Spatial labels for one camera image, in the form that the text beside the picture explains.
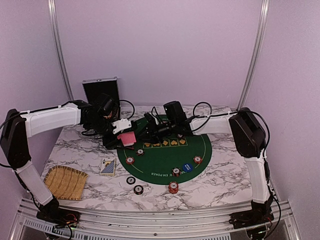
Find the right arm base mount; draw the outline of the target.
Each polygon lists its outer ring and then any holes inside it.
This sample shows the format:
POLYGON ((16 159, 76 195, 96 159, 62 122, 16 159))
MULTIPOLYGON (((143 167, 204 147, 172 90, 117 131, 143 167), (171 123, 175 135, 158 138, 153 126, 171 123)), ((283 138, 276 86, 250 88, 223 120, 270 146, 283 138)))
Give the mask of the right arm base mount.
POLYGON ((273 200, 272 196, 263 203, 252 200, 250 210, 231 213, 228 222, 234 229, 240 229, 273 221, 275 219, 271 208, 273 200))

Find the black poker chip stack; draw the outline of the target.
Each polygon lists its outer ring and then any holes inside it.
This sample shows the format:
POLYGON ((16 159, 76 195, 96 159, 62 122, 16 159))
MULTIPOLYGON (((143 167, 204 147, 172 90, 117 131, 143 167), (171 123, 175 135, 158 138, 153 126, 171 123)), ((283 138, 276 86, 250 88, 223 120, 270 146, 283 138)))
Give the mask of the black poker chip stack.
POLYGON ((144 188, 142 185, 136 185, 134 188, 133 188, 133 191, 136 195, 141 195, 143 192, 144 192, 144 188))

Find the blue small blind button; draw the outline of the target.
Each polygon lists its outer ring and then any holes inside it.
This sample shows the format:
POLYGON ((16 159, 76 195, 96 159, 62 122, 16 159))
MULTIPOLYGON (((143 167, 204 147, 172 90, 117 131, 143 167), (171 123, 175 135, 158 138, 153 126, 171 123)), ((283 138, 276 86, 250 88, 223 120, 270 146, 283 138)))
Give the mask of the blue small blind button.
POLYGON ((184 164, 182 165, 182 170, 183 170, 184 172, 186 172, 186 173, 192 172, 193 169, 194 169, 194 168, 193 168, 192 164, 190 164, 190 163, 184 163, 184 164))

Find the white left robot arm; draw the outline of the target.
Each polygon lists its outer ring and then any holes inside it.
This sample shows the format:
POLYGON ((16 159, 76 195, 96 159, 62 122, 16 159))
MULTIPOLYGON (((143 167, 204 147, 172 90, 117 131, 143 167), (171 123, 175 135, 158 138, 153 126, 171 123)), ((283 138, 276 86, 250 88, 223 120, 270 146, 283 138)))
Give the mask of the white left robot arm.
POLYGON ((41 137, 58 133, 64 127, 83 126, 102 137, 102 144, 108 150, 115 149, 120 143, 117 138, 119 100, 107 94, 98 96, 95 103, 71 100, 60 105, 19 111, 15 108, 7 112, 1 124, 0 147, 21 185, 45 206, 44 215, 53 223, 63 219, 63 211, 58 208, 55 195, 41 179, 39 168, 31 154, 36 151, 35 143, 41 137))

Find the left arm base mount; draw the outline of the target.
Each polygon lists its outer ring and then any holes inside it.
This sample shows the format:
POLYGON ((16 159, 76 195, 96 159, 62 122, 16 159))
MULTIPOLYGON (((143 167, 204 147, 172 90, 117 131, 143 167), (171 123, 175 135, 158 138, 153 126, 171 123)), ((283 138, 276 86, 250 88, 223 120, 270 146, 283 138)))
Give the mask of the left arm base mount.
POLYGON ((79 223, 80 213, 74 210, 60 208, 59 201, 53 196, 45 205, 36 204, 38 212, 36 217, 40 220, 54 223, 59 228, 77 227, 79 223))

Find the red playing card deck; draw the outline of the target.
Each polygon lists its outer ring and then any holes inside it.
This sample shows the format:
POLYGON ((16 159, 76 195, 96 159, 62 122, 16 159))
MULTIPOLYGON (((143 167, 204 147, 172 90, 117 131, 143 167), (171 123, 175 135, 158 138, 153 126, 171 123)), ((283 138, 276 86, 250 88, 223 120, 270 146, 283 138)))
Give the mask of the red playing card deck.
POLYGON ((121 133, 117 136, 117 139, 122 142, 124 147, 133 146, 137 142, 133 131, 121 133))

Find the red poker chip stack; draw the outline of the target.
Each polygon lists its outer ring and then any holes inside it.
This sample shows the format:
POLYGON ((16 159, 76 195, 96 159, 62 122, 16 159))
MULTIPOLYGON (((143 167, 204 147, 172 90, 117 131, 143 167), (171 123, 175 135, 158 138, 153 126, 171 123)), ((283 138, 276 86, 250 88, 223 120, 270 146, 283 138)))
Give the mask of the red poker chip stack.
POLYGON ((171 194, 176 194, 179 191, 179 184, 175 181, 172 181, 168 185, 168 191, 171 194))

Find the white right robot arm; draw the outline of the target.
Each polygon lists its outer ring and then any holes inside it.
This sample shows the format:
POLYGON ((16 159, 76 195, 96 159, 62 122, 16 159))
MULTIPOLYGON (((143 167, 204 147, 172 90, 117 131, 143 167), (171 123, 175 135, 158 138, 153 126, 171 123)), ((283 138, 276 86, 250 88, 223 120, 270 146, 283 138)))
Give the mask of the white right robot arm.
POLYGON ((253 209, 247 219, 258 224, 267 216, 264 205, 270 204, 273 197, 269 190, 270 172, 266 163, 266 149, 270 131, 263 117, 248 107, 220 114, 196 115, 187 117, 179 101, 171 101, 163 106, 167 121, 162 123, 150 113, 145 113, 146 125, 135 136, 147 143, 160 143, 172 134, 198 136, 202 134, 230 133, 237 152, 247 164, 251 187, 253 209))

